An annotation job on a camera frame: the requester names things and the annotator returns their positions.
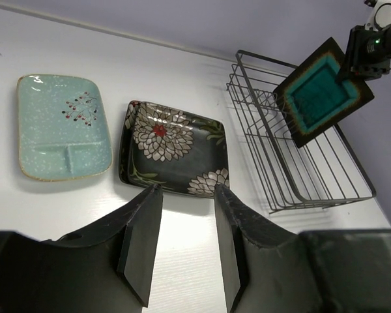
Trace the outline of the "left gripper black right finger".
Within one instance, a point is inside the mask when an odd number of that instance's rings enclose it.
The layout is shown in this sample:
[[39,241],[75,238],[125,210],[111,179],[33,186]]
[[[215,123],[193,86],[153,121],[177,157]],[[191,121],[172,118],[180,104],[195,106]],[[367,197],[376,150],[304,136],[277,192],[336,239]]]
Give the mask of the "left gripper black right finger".
[[228,312],[391,312],[391,229],[293,233],[222,184],[214,210]]

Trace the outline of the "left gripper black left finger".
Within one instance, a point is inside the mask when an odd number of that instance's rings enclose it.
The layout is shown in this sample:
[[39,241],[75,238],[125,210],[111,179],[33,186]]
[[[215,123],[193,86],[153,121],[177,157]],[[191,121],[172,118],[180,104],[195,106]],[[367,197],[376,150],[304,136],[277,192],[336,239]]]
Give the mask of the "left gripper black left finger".
[[56,241],[0,231],[0,312],[141,312],[149,304],[163,190]]

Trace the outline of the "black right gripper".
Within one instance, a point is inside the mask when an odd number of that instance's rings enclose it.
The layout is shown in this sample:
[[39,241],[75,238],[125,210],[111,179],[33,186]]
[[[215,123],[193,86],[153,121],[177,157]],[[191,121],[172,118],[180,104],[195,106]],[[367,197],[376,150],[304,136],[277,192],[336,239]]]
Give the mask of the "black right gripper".
[[336,82],[360,78],[376,80],[390,73],[390,59],[387,57],[385,40],[391,25],[380,31],[367,30],[357,25],[351,29],[345,57]]

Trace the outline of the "dark green patterned plate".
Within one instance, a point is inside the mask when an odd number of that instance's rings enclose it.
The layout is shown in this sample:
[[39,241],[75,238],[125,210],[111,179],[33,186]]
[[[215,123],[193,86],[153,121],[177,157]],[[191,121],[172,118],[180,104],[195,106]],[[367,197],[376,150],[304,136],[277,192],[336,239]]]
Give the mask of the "dark green patterned plate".
[[298,148],[374,99],[364,80],[336,81],[343,60],[344,53],[330,37],[273,90]]

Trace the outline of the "black floral square plate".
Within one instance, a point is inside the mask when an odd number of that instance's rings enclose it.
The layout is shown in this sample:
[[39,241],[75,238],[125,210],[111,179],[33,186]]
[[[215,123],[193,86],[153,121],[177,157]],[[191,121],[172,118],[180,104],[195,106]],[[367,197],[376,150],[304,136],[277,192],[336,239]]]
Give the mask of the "black floral square plate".
[[128,158],[130,142],[132,139],[132,129],[138,113],[140,101],[132,100],[128,103],[126,115],[123,122],[122,135],[119,148],[119,179],[122,183],[131,185],[128,180]]

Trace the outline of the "light green rectangular plate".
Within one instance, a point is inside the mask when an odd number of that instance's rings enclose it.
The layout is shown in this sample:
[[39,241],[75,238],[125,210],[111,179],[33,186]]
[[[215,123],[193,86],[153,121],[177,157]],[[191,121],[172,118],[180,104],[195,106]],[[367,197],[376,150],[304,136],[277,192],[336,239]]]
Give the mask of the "light green rectangular plate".
[[91,80],[28,74],[17,83],[18,162],[39,181],[100,175],[113,162],[100,90]]

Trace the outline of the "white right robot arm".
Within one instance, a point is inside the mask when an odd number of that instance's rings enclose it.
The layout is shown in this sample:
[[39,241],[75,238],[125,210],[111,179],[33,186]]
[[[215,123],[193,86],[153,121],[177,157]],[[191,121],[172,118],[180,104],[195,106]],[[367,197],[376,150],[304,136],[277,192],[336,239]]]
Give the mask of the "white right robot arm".
[[364,25],[350,30],[345,58],[336,82],[359,78],[376,80],[390,73],[391,1],[364,1],[371,8]]

